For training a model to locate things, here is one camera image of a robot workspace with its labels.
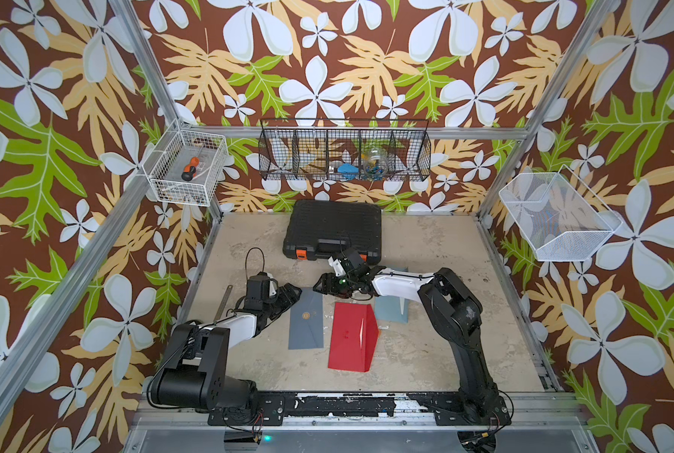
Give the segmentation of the grey envelope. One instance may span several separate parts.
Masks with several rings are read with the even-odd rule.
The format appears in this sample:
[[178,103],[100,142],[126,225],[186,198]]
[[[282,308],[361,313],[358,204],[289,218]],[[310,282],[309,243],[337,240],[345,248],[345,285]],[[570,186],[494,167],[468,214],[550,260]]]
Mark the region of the grey envelope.
[[288,348],[290,350],[324,347],[324,305],[322,294],[303,288],[299,301],[291,307]]

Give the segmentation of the red envelope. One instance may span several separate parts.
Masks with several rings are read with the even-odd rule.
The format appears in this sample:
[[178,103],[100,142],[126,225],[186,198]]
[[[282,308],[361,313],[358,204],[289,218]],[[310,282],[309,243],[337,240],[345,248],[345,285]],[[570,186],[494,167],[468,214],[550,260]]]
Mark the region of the red envelope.
[[380,336],[373,307],[337,302],[334,307],[328,368],[366,373]]

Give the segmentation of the light blue envelope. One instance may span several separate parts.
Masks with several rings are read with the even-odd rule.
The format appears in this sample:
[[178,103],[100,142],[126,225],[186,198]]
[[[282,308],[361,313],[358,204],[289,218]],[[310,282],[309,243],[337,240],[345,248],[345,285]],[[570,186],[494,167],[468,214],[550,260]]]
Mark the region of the light blue envelope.
[[409,300],[405,297],[405,281],[401,277],[377,275],[373,281],[377,292],[375,313],[380,321],[407,324]]

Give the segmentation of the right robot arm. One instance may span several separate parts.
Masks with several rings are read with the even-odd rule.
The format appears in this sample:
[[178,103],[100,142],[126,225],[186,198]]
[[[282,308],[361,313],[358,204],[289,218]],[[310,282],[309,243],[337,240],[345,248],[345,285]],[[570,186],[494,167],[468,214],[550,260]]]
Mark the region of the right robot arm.
[[420,302],[436,333],[451,347],[460,387],[454,411],[465,425],[507,426],[512,421],[499,387],[491,377],[480,341],[482,304],[451,269],[410,273],[370,265],[354,249],[329,259],[332,270],[312,287],[314,292],[348,299],[394,296]]

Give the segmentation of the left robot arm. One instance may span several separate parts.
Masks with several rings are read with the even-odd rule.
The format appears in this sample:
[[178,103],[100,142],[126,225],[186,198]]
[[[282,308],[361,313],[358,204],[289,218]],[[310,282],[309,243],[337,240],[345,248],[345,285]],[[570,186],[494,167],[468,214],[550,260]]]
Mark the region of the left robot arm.
[[279,285],[269,273],[260,272],[248,278],[246,294],[225,318],[176,326],[163,362],[146,387],[148,403],[157,409],[255,417],[257,386],[227,375],[229,351],[262,333],[297,304],[301,294],[301,288]]

